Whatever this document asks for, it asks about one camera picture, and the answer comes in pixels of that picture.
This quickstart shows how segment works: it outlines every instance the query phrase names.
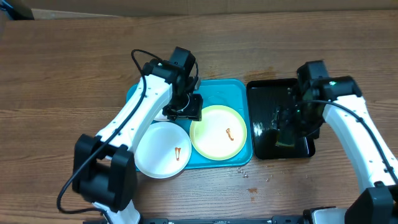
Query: wood grain surface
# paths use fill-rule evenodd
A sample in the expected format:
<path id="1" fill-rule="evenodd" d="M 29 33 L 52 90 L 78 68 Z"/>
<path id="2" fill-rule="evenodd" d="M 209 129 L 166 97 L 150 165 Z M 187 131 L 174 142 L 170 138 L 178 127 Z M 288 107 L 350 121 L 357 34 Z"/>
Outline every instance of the wood grain surface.
<path id="1" fill-rule="evenodd" d="M 58 213 L 73 147 L 94 135 L 139 79 L 130 58 L 145 49 L 196 56 L 203 79 L 294 77 L 324 59 L 333 77 L 358 82 L 373 120 L 398 155 L 398 11 L 143 17 L 8 22 L 0 43 L 0 222 L 81 223 L 97 213 Z M 150 58 L 140 55 L 144 63 Z M 139 174 L 134 203 L 144 217 L 251 218 L 350 206 L 357 180 L 335 134 L 323 125 L 311 159 L 186 170 L 154 180 Z M 72 190 L 63 206 L 90 206 Z"/>

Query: black cable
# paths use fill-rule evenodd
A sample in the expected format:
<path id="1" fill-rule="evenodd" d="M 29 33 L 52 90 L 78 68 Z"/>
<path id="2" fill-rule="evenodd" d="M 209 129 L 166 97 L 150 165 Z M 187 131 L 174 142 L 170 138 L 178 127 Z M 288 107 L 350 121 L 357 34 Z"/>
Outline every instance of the black cable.
<path id="1" fill-rule="evenodd" d="M 134 61 L 134 63 L 136 64 L 136 66 L 137 66 L 137 68 L 138 68 L 138 70 L 139 70 L 139 72 L 140 72 L 140 74 L 141 74 L 141 78 L 142 78 L 142 83 L 143 83 L 143 90 L 142 90 L 142 94 L 141 94 L 141 96 L 140 96 L 140 98 L 139 98 L 139 100 L 138 100 L 138 102 L 137 102 L 137 105 L 132 109 L 132 111 L 130 112 L 130 114 L 126 117 L 126 119 L 119 125 L 119 127 L 118 128 L 116 128 L 115 129 L 115 131 L 112 133 L 112 135 L 94 152 L 94 153 L 92 153 L 92 155 L 89 157 L 89 158 L 87 158 L 87 160 L 84 162 L 84 163 L 82 163 L 82 165 L 72 174 L 72 176 L 68 179 L 68 181 L 65 183 L 65 185 L 62 187 L 62 189 L 61 189 L 61 191 L 60 191 L 60 193 L 58 194 L 58 197 L 57 197 L 57 208 L 58 208 L 58 210 L 60 211 L 60 212 L 62 212 L 62 213 L 66 213 L 66 214 L 77 214 L 77 213 L 85 213 L 85 212 L 91 212 L 91 211 L 98 211 L 98 212 L 101 212 L 104 216 L 105 216 L 105 218 L 107 219 L 107 221 L 109 222 L 109 224 L 112 224 L 112 221 L 111 221 L 111 219 L 110 219 L 110 217 L 109 217 L 109 215 L 106 213 L 106 211 L 105 210 L 103 210 L 102 208 L 84 208 L 84 209 L 79 209 L 79 210 L 65 210 L 65 209 L 63 209 L 62 208 L 62 206 L 61 206 L 61 199 L 62 199 L 62 195 L 65 193 L 65 191 L 67 190 L 67 188 L 69 187 L 69 185 L 73 182 L 73 180 L 76 178 L 76 177 L 78 177 L 79 175 L 80 175 L 80 173 L 81 173 L 81 171 L 91 162 L 91 161 L 93 161 L 94 159 L 96 159 L 97 158 L 97 155 L 99 154 L 99 153 L 101 153 L 101 151 L 105 148 L 105 146 L 106 145 L 108 145 L 111 141 L 112 141 L 112 139 L 116 136 L 116 135 L 118 135 L 119 134 L 119 132 L 122 130 L 122 128 L 127 124 L 127 122 L 132 118 L 132 116 L 134 115 L 134 113 L 138 110 L 138 107 L 140 106 L 140 104 L 142 103 L 142 101 L 144 100 L 144 98 L 145 98 L 145 93 L 146 93 L 146 89 L 147 89 L 147 82 L 146 82 L 146 79 L 145 79 L 145 75 L 144 75 L 144 72 L 142 71 L 142 69 L 141 69 L 141 67 L 139 66 L 139 64 L 138 64 L 138 62 L 137 62 L 137 60 L 136 60 L 136 58 L 135 58 L 135 56 L 134 56 L 134 53 L 135 52 L 142 52 L 142 53 L 145 53 L 145 54 L 147 54 L 147 55 L 150 55 L 150 56 L 152 56 L 152 57 L 154 57 L 154 58 L 156 58 L 156 59 L 158 59 L 158 60 L 162 60 L 160 57 L 158 57 L 158 56 L 156 56 L 156 55 L 154 55 L 154 54 L 152 54 L 152 53 L 149 53 L 149 52 L 147 52 L 147 51 L 145 51 L 145 50 L 139 50 L 139 49 L 135 49 L 135 50 L 133 50 L 132 52 L 131 52 L 131 58 L 132 58 L 132 60 Z"/>
<path id="2" fill-rule="evenodd" d="M 388 160 L 386 158 L 386 155 L 384 154 L 379 141 L 376 139 L 374 133 L 372 132 L 371 128 L 366 124 L 365 120 L 358 116 L 354 111 L 351 111 L 350 109 L 348 109 L 345 106 L 339 105 L 337 103 L 334 102 L 330 102 L 330 101 L 325 101 L 325 100 L 305 100 L 305 101 L 301 101 L 296 103 L 296 106 L 298 105 L 302 105 L 302 104 L 307 104 L 307 103 L 323 103 L 326 105 L 332 105 L 332 106 L 337 106 L 338 108 L 344 110 L 345 112 L 349 113 L 350 115 L 352 115 L 353 117 L 355 117 L 357 119 L 357 122 L 360 122 L 364 128 L 366 129 L 366 131 L 369 133 L 371 139 L 373 140 L 374 145 L 376 146 L 376 149 L 379 151 L 379 154 L 381 156 L 381 159 L 383 160 L 383 163 L 386 165 L 386 169 L 388 171 L 388 173 L 390 173 L 392 179 L 394 180 L 394 182 L 396 184 L 398 184 L 398 178 L 394 173 L 394 168 L 390 165 L 390 163 L 388 163 Z"/>

